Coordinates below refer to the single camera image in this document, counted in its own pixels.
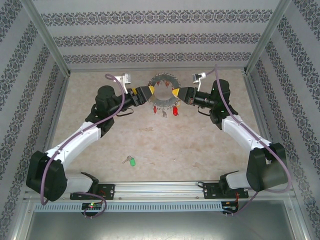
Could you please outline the silver perforated keyring disc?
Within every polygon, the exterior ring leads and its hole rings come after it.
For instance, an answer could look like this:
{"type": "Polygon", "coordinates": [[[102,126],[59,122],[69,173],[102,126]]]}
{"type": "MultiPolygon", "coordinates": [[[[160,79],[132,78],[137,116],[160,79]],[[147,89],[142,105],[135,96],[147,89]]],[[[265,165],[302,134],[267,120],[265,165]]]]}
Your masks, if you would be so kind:
{"type": "Polygon", "coordinates": [[[148,86],[154,87],[154,93],[149,99],[158,108],[171,108],[176,105],[178,99],[173,95],[172,90],[181,87],[179,80],[170,73],[156,74],[148,86]]]}

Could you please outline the key with green tag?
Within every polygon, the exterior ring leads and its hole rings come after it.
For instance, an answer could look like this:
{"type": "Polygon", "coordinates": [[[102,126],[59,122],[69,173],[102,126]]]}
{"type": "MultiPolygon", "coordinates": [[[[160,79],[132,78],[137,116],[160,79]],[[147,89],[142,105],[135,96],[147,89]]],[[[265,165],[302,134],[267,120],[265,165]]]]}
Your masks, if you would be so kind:
{"type": "Polygon", "coordinates": [[[136,165],[135,158],[132,157],[131,155],[127,156],[126,159],[122,162],[122,164],[129,162],[131,167],[134,167],[136,165]]]}

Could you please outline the circuit board with green light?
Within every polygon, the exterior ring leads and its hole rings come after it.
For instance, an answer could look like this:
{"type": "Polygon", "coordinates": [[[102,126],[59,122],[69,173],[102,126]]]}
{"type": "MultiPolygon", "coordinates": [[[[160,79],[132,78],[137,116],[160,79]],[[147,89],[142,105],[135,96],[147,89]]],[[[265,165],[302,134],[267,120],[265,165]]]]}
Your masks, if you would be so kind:
{"type": "Polygon", "coordinates": [[[102,204],[100,202],[82,203],[81,210],[100,211],[102,204]]]}

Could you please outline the grey sheet metal panel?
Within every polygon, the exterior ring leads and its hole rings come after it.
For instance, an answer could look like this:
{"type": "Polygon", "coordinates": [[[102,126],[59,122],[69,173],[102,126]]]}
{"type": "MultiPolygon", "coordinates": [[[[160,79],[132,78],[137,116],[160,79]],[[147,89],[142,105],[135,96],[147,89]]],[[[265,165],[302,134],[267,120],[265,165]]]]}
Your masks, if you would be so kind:
{"type": "Polygon", "coordinates": [[[26,240],[296,240],[282,216],[224,216],[218,212],[111,212],[94,219],[80,213],[37,212],[26,240]]]}

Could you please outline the aluminium back rail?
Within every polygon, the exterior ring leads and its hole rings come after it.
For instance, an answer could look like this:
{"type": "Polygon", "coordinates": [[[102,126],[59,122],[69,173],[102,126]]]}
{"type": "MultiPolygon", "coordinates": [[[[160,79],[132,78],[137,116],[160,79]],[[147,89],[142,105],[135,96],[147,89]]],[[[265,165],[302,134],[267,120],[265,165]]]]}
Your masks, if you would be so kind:
{"type": "Polygon", "coordinates": [[[170,72],[170,71],[192,71],[192,72],[209,72],[213,68],[207,67],[138,67],[138,68],[97,68],[97,69],[71,69],[71,73],[107,73],[107,72],[145,72],[145,71],[160,71],[160,72],[170,72]]]}

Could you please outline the aluminium side rail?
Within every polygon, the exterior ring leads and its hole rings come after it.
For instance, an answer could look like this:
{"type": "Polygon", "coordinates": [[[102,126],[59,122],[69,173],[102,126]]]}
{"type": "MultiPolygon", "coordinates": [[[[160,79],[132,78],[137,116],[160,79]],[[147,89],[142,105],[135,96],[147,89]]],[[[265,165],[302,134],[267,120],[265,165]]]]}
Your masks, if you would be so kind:
{"type": "Polygon", "coordinates": [[[65,96],[67,77],[57,71],[50,73],[42,93],[28,138],[28,172],[37,170],[39,160],[53,142],[65,96]]]}
{"type": "Polygon", "coordinates": [[[252,164],[249,164],[249,168],[257,167],[258,174],[262,177],[262,180],[267,183],[272,182],[276,179],[279,163],[266,148],[270,145],[269,134],[266,131],[266,122],[263,119],[262,109],[251,78],[247,74],[243,74],[243,79],[258,128],[258,132],[255,133],[258,140],[254,140],[258,146],[253,147],[256,158],[255,161],[252,160],[252,164]]]}

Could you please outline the aluminium frame post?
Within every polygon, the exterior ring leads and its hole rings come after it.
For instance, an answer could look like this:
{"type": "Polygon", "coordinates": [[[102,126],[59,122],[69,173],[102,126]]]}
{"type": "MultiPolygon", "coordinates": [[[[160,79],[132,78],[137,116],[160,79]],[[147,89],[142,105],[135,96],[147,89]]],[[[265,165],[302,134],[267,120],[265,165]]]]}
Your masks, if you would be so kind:
{"type": "Polygon", "coordinates": [[[255,49],[253,50],[246,66],[242,71],[244,75],[247,75],[253,71],[256,62],[259,60],[259,57],[261,56],[266,45],[270,41],[274,31],[277,29],[277,25],[279,24],[281,18],[285,14],[291,1],[292,0],[279,0],[278,5],[276,6],[268,24],[266,25],[266,28],[264,29],[255,49]]]}
{"type": "Polygon", "coordinates": [[[58,46],[56,45],[54,38],[50,34],[50,31],[48,30],[43,18],[38,12],[33,0],[20,0],[20,2],[23,8],[26,10],[30,19],[32,20],[42,40],[48,47],[59,69],[62,71],[62,74],[65,77],[68,77],[70,75],[70,70],[67,66],[67,63],[64,60],[63,55],[61,54],[58,46]]]}

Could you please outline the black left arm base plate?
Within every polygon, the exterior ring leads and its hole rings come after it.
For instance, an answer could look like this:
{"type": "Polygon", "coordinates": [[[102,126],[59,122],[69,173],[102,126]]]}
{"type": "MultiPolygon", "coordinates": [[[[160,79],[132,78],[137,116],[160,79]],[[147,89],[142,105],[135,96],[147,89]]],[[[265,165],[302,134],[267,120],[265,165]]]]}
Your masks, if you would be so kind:
{"type": "Polygon", "coordinates": [[[70,200],[113,200],[115,194],[114,184],[99,183],[94,187],[91,187],[88,191],[90,195],[84,193],[71,193],[70,200]]]}

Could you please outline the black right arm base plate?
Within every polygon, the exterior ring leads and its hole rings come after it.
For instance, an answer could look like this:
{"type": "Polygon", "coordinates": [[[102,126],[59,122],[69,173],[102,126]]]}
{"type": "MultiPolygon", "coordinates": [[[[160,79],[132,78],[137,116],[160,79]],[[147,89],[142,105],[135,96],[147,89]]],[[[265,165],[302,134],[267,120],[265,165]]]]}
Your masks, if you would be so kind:
{"type": "Polygon", "coordinates": [[[244,188],[222,190],[217,182],[205,182],[202,184],[205,199],[248,199],[249,194],[244,188]]]}

